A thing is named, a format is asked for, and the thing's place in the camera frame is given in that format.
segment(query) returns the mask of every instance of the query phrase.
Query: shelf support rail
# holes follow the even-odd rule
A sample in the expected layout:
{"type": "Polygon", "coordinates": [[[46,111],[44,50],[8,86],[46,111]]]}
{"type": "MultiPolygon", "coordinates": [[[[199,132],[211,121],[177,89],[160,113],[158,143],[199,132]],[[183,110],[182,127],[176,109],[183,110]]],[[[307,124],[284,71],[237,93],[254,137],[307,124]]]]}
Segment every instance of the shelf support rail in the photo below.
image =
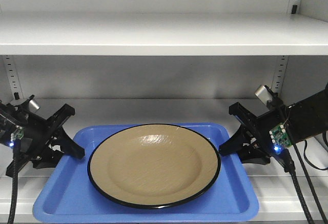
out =
{"type": "Polygon", "coordinates": [[[19,78],[18,78],[14,58],[12,56],[5,55],[5,56],[3,56],[3,61],[4,61],[4,64],[5,64],[7,77],[8,77],[8,80],[9,80],[9,85],[10,85],[10,89],[11,89],[13,98],[15,100],[18,100],[20,98],[24,98],[22,88],[21,88],[21,84],[19,82],[19,78]]]}

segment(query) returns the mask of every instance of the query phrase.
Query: black cable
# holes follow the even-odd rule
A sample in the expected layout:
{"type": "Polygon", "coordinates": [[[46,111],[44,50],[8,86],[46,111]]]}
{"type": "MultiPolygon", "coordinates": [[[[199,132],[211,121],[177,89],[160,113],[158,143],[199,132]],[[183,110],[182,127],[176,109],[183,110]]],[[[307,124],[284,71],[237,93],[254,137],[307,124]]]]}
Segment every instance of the black cable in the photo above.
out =
{"type": "Polygon", "coordinates": [[[302,206],[304,215],[305,215],[305,217],[307,219],[307,222],[309,224],[314,224],[312,215],[311,215],[311,213],[310,213],[310,211],[308,209],[308,206],[307,206],[307,204],[305,202],[303,193],[302,193],[301,188],[299,186],[299,183],[298,183],[298,180],[297,180],[297,177],[296,177],[296,172],[295,172],[295,164],[294,164],[294,161],[293,161],[293,159],[292,159],[292,157],[291,157],[291,155],[289,153],[289,150],[288,149],[284,149],[280,153],[280,157],[283,159],[285,172],[289,172],[290,175],[291,175],[291,177],[292,177],[293,184],[294,184],[294,187],[295,187],[295,191],[297,193],[299,202],[301,203],[301,206],[302,206]]]}
{"type": "Polygon", "coordinates": [[[301,206],[303,208],[303,212],[305,214],[305,217],[308,221],[309,224],[314,224],[314,221],[312,219],[312,216],[311,216],[311,213],[308,209],[308,206],[306,205],[306,202],[305,202],[305,199],[304,199],[304,196],[302,194],[302,191],[301,191],[301,188],[299,186],[299,183],[298,183],[298,180],[297,180],[297,177],[296,177],[296,173],[295,173],[295,170],[291,170],[289,171],[291,177],[292,177],[292,180],[293,180],[293,183],[294,183],[294,187],[295,187],[295,190],[296,190],[296,193],[297,193],[297,196],[298,196],[298,199],[301,203],[301,206]]]}
{"type": "Polygon", "coordinates": [[[310,178],[310,176],[309,176],[309,173],[308,173],[308,171],[307,171],[307,169],[306,169],[306,167],[305,167],[305,164],[304,164],[304,162],[303,162],[303,159],[302,159],[302,157],[301,157],[301,154],[299,153],[299,150],[298,150],[298,148],[297,148],[297,146],[296,146],[296,144],[295,144],[295,142],[294,142],[294,138],[293,138],[291,132],[287,131],[287,133],[288,133],[288,135],[289,135],[289,137],[290,137],[290,139],[291,139],[291,142],[292,142],[292,145],[293,145],[293,147],[294,147],[294,149],[295,149],[295,152],[296,152],[296,155],[297,155],[297,157],[298,157],[298,160],[299,160],[299,162],[301,163],[301,166],[302,166],[302,169],[303,169],[304,175],[305,175],[306,180],[307,180],[307,182],[308,182],[307,184],[308,184],[309,187],[310,187],[311,193],[312,193],[312,195],[313,195],[314,201],[316,202],[316,205],[317,205],[318,210],[319,210],[319,212],[320,212],[320,215],[321,215],[321,218],[322,218],[322,220],[323,220],[323,223],[324,223],[324,224],[328,224],[327,217],[326,217],[326,215],[325,215],[325,213],[324,213],[324,211],[323,211],[323,209],[322,209],[322,206],[321,206],[321,203],[320,203],[320,201],[319,201],[318,195],[317,195],[317,193],[316,193],[316,190],[314,189],[314,186],[313,186],[313,184],[312,184],[312,181],[311,181],[311,178],[310,178]]]}
{"type": "Polygon", "coordinates": [[[319,198],[318,198],[318,196],[317,196],[317,193],[316,193],[316,191],[315,191],[315,189],[314,189],[314,186],[313,186],[313,184],[312,184],[312,181],[311,181],[311,178],[310,178],[310,176],[309,176],[309,173],[308,173],[308,171],[307,171],[307,169],[306,169],[306,167],[305,167],[305,164],[304,164],[304,162],[303,162],[303,159],[302,159],[302,157],[301,157],[301,154],[299,153],[299,150],[298,150],[298,148],[297,148],[297,146],[296,146],[296,144],[295,144],[295,140],[294,140],[294,138],[293,138],[293,135],[292,135],[292,133],[291,133],[290,130],[289,130],[289,126],[290,126],[289,115],[290,115],[290,112],[291,112],[291,111],[289,111],[289,114],[288,114],[287,117],[285,117],[285,116],[283,115],[283,112],[282,112],[282,110],[281,110],[280,108],[278,108],[278,112],[279,112],[281,118],[284,119],[284,124],[286,124],[286,131],[287,131],[287,134],[288,134],[289,137],[290,137],[291,143],[292,143],[292,145],[293,145],[293,147],[294,147],[294,149],[295,149],[295,152],[296,152],[296,154],[297,154],[298,160],[299,160],[299,162],[301,163],[302,170],[303,170],[304,175],[305,175],[305,177],[306,177],[306,180],[307,180],[307,182],[308,182],[307,184],[308,184],[309,187],[310,187],[311,193],[312,193],[313,198],[314,198],[314,201],[315,201],[315,203],[316,203],[316,205],[317,205],[317,207],[318,207],[318,210],[319,210],[319,212],[320,212],[321,218],[322,218],[324,224],[328,224],[328,220],[327,220],[326,215],[325,215],[325,213],[324,213],[324,211],[323,211],[323,209],[322,209],[321,203],[320,203],[319,198]]]}
{"type": "Polygon", "coordinates": [[[11,192],[11,205],[9,211],[9,217],[7,224],[13,224],[15,213],[16,213],[16,204],[17,204],[17,194],[18,194],[18,160],[19,154],[21,151],[21,140],[17,139],[14,142],[12,149],[13,152],[13,178],[12,178],[12,192],[11,192]]]}
{"type": "Polygon", "coordinates": [[[304,144],[303,157],[304,157],[304,160],[307,162],[307,164],[309,164],[312,168],[315,168],[315,169],[317,169],[317,170],[322,170],[322,171],[326,171],[326,170],[328,170],[328,167],[327,167],[327,168],[323,168],[323,169],[321,169],[321,168],[315,166],[312,162],[310,162],[310,160],[308,159],[308,157],[307,157],[306,154],[305,154],[305,151],[306,151],[306,149],[307,149],[307,147],[308,147],[308,142],[307,142],[306,140],[304,140],[304,142],[305,142],[305,144],[304,144]]]}
{"type": "Polygon", "coordinates": [[[328,147],[327,131],[322,133],[322,139],[323,139],[324,143],[326,144],[326,146],[328,147]]]}

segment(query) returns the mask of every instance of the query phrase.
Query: blue led light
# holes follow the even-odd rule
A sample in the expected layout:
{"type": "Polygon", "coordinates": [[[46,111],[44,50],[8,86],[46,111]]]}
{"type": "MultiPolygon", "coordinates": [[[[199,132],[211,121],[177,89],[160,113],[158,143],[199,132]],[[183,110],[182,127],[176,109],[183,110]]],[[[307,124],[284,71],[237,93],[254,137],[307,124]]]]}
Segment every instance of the blue led light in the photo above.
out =
{"type": "Polygon", "coordinates": [[[277,154],[279,154],[279,153],[281,152],[281,150],[282,150],[282,147],[279,146],[279,145],[274,145],[273,149],[275,150],[275,152],[276,152],[277,154]]]}

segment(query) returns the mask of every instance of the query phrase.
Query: metal shelf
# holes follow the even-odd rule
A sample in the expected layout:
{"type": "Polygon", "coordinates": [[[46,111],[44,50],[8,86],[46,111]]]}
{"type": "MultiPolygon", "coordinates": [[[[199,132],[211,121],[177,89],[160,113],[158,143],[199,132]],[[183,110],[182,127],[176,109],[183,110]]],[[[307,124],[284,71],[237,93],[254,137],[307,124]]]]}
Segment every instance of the metal shelf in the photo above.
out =
{"type": "Polygon", "coordinates": [[[328,55],[328,23],[288,14],[4,12],[2,55],[328,55]]]}

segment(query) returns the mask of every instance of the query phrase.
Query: black plate rim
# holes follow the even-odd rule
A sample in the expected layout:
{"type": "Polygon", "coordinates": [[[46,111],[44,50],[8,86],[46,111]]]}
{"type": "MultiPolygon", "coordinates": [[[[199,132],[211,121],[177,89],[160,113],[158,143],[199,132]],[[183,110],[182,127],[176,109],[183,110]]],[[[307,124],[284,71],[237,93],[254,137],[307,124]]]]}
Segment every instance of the black plate rim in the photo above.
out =
{"type": "Polygon", "coordinates": [[[90,182],[92,183],[92,185],[97,189],[97,191],[103,195],[104,197],[106,197],[107,199],[113,201],[113,202],[116,202],[116,203],[119,203],[123,206],[127,206],[127,207],[133,207],[133,208],[138,208],[138,209],[161,209],[161,208],[168,208],[168,207],[174,207],[174,206],[177,206],[177,205],[181,205],[183,203],[186,203],[186,202],[189,202],[191,200],[194,200],[195,198],[199,197],[200,195],[202,195],[203,193],[205,193],[213,184],[214,182],[216,181],[217,177],[219,176],[219,173],[220,173],[220,169],[221,169],[221,158],[220,158],[220,154],[218,153],[218,150],[215,148],[215,146],[213,145],[213,143],[207,139],[204,135],[190,129],[190,128],[186,128],[186,127],[182,127],[182,126],[179,126],[179,125],[175,125],[175,124],[164,124],[164,123],[150,123],[150,124],[142,124],[142,125],[136,125],[136,126],[132,126],[132,127],[128,127],[128,128],[125,128],[125,129],[122,129],[116,133],[113,133],[112,135],[108,136],[107,138],[105,138],[102,142],[99,143],[99,145],[93,150],[93,152],[91,153],[90,157],[89,157],[89,160],[88,160],[88,166],[87,166],[87,171],[88,171],[88,177],[89,177],[89,180],[90,182]],[[170,203],[163,203],[163,204],[160,204],[160,205],[140,205],[140,204],[137,204],[137,203],[131,203],[131,202],[126,202],[126,201],[123,201],[123,200],[120,200],[118,198],[115,198],[109,194],[107,194],[106,192],[104,192],[98,185],[97,183],[94,181],[93,177],[92,177],[92,174],[91,174],[91,171],[90,171],[90,164],[91,164],[91,159],[92,159],[92,156],[93,154],[95,153],[95,151],[98,149],[98,147],[104,143],[108,138],[114,136],[115,134],[119,133],[119,132],[122,132],[124,130],[127,130],[127,129],[130,129],[130,128],[135,128],[135,127],[140,127],[140,126],[147,126],[147,125],[167,125],[167,126],[175,126],[175,127],[180,127],[180,128],[184,128],[184,129],[187,129],[187,130],[190,130],[194,133],[197,133],[198,135],[200,135],[201,137],[203,137],[213,148],[215,154],[216,154],[216,157],[217,157],[217,169],[216,169],[216,172],[212,178],[212,180],[203,188],[201,189],[199,192],[195,193],[194,195],[191,195],[185,199],[182,199],[182,200],[179,200],[179,201],[176,201],[176,202],[170,202],[170,203]]]}

